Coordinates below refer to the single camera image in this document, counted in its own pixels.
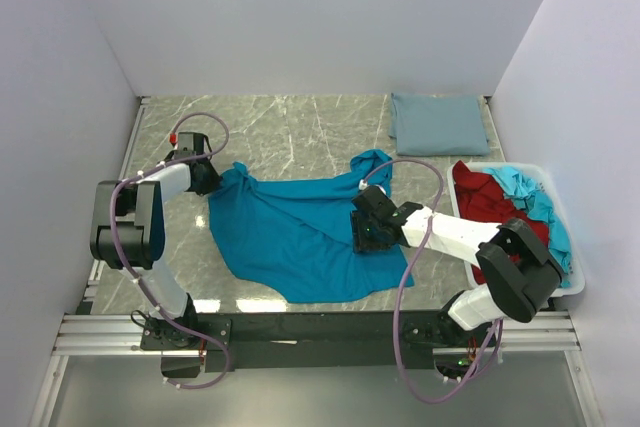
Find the teal blue t-shirt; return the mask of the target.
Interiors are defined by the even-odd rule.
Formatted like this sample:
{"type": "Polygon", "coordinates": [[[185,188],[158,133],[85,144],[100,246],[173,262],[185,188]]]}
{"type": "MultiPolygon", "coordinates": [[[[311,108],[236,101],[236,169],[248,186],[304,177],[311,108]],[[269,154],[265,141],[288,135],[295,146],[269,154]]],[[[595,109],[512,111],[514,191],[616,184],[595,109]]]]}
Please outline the teal blue t-shirt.
{"type": "Polygon", "coordinates": [[[400,247],[358,254],[350,222],[366,175],[391,188],[390,159],[371,149],[339,176],[283,181],[258,180],[234,163],[208,198],[210,231],[225,264],[290,303],[351,302],[397,287],[407,267],[400,247]]]}

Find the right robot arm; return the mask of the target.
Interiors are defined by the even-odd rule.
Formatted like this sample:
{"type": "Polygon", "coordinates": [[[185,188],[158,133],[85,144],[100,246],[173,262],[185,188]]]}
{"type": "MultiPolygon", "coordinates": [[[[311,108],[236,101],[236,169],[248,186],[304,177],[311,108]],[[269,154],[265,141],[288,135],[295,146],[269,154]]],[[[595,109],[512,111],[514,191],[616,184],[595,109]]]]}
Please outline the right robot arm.
{"type": "Polygon", "coordinates": [[[415,202],[396,206],[377,185],[352,199],[354,250],[395,246],[433,250],[480,268],[485,282],[464,290],[417,334],[433,346],[460,346],[500,319],[531,322],[564,278],[560,264],[532,228],[512,218],[502,224],[465,220],[415,202]]]}

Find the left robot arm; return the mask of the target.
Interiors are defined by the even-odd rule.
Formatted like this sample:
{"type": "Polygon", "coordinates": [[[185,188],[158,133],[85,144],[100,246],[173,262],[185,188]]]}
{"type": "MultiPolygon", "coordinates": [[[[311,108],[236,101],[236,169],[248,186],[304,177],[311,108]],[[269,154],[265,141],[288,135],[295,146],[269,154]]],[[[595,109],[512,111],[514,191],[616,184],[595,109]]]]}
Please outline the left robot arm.
{"type": "Polygon", "coordinates": [[[137,286],[147,311],[134,311],[131,319],[144,320],[144,333],[186,349],[200,339],[200,325],[191,296],[164,256],[164,204],[182,193],[211,194],[221,176],[211,163],[206,135],[180,132],[170,141],[173,149],[150,173],[97,185],[90,251],[137,286]]]}

